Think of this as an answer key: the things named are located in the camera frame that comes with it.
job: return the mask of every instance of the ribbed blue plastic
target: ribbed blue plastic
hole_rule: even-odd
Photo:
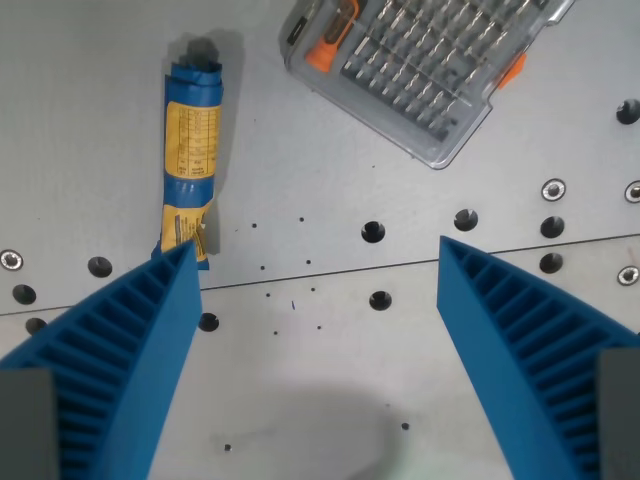
[[[438,310],[516,480],[600,477],[596,359],[634,332],[446,237]]]
[[[117,279],[0,368],[53,371],[60,478],[146,478],[202,313],[193,242]]]

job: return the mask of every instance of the metal table surface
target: metal table surface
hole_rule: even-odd
[[[148,258],[160,230],[162,81],[196,36],[226,85],[203,288],[433,260],[449,234],[489,251],[636,233],[640,137],[616,107],[638,96],[640,4],[578,0],[544,29],[524,72],[450,167],[432,171],[284,69],[277,39],[293,0],[1,0],[0,312],[71,305]],[[540,195],[566,182],[559,202]],[[461,209],[477,227],[456,230]],[[549,240],[541,222],[564,219]],[[382,222],[375,245],[362,226]],[[30,285],[28,307],[12,298]]]
[[[28,337],[27,319],[53,319],[149,257],[163,74],[204,36],[225,82],[201,273],[221,326],[196,334],[150,478],[508,479],[435,309],[438,237],[540,275],[560,253],[546,279],[640,329],[640,286],[616,280],[640,264],[640,204],[624,198],[640,124],[615,116],[640,97],[640,4],[578,0],[438,172],[289,76],[277,39],[293,4],[0,0],[0,250],[25,262],[0,270],[0,354]],[[558,202],[540,195],[551,178],[567,185]],[[463,233],[465,208],[479,222]],[[550,240],[540,224],[554,215],[566,228]],[[380,243],[361,237],[371,220]],[[90,275],[96,255],[110,277]],[[14,300],[17,284],[35,303]],[[393,298],[384,312],[368,303],[377,290]]]
[[[547,275],[550,252],[564,266]],[[638,264],[640,237],[500,257],[640,330],[640,283],[617,281]],[[428,262],[203,292],[220,326],[194,338],[150,479],[511,478],[436,282]],[[378,290],[392,297],[385,311],[369,306]],[[32,316],[2,317],[0,355]]]

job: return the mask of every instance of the screwdriver bit set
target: screwdriver bit set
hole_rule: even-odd
[[[435,169],[573,0],[311,0],[285,23],[289,71]]]

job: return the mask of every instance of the screw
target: screw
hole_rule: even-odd
[[[556,202],[564,196],[566,191],[567,186],[562,180],[552,178],[551,180],[547,180],[542,186],[542,198],[547,202]]]
[[[640,277],[640,271],[638,271],[638,267],[628,266],[624,267],[618,273],[618,283],[622,286],[628,287],[629,285],[633,285],[638,281],[638,277]]]
[[[0,252],[0,265],[6,270],[20,270],[23,263],[22,256],[15,250]]]
[[[640,180],[631,182],[627,189],[624,191],[624,198],[627,202],[638,203],[640,202]]]

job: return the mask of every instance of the mounting hole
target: mounting hole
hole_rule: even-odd
[[[20,270],[22,268],[23,260],[15,250],[3,250],[0,252],[0,265],[6,270]]]
[[[456,213],[456,216],[453,218],[453,224],[461,232],[468,232],[478,225],[478,214],[475,210],[465,208]]]
[[[544,273],[556,273],[562,268],[562,255],[559,253],[547,253],[540,259],[540,270]]]
[[[42,330],[47,326],[47,322],[42,320],[41,318],[30,318],[24,324],[24,327],[29,332],[29,335],[35,334],[38,330]]]
[[[625,100],[618,106],[616,117],[623,125],[631,125],[640,119],[640,102],[638,100]]]
[[[624,191],[624,198],[627,202],[638,203],[640,202],[640,180],[631,182]]]
[[[213,313],[203,313],[200,317],[200,323],[198,324],[198,327],[200,327],[200,330],[203,332],[213,332],[217,330],[219,326],[220,320],[218,320],[218,317]]]
[[[22,305],[31,305],[36,301],[36,291],[29,285],[16,285],[13,287],[13,298]]]
[[[369,297],[369,305],[379,312],[391,306],[391,295],[387,292],[379,291]]]
[[[549,217],[540,224],[540,233],[546,238],[559,237],[564,232],[564,220],[560,217]]]
[[[380,222],[367,222],[362,227],[362,238],[367,243],[378,243],[384,238],[386,231]]]
[[[542,186],[542,198],[544,198],[547,202],[557,202],[562,197],[564,197],[565,192],[567,191],[567,186],[565,183],[559,178],[552,178],[551,180],[547,180],[545,184]]]
[[[640,277],[640,271],[638,271],[638,267],[634,267],[633,265],[629,265],[628,267],[624,267],[618,273],[618,283],[625,287],[629,285],[633,285],[638,281],[638,277]]]
[[[113,272],[111,262],[104,257],[93,257],[87,263],[91,275],[98,278],[106,278]]]

